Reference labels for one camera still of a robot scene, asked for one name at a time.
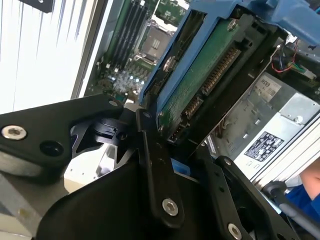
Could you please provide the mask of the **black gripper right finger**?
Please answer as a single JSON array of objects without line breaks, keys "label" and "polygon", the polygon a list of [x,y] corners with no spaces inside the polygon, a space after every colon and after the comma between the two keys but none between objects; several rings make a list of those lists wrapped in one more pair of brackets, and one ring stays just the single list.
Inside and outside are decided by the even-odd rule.
[{"label": "black gripper right finger", "polygon": [[192,171],[208,190],[220,240],[291,240],[293,231],[227,157],[207,147],[192,155]]}]

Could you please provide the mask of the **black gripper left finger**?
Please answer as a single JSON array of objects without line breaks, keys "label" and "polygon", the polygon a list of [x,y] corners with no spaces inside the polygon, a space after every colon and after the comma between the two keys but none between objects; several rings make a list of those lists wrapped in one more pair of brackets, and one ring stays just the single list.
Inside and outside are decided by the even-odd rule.
[{"label": "black gripper left finger", "polygon": [[41,184],[63,175],[71,160],[104,143],[120,148],[118,161],[138,152],[147,207],[161,222],[182,222],[184,208],[174,170],[154,115],[98,94],[2,114],[0,170]]}]

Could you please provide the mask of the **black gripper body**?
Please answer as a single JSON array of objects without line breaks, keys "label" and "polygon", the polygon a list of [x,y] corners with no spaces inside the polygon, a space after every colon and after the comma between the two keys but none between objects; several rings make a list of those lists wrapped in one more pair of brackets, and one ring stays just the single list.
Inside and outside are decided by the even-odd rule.
[{"label": "black gripper body", "polygon": [[219,238],[211,180],[220,167],[202,162],[199,180],[174,173],[168,158],[131,161],[57,201],[38,240],[209,240]]}]

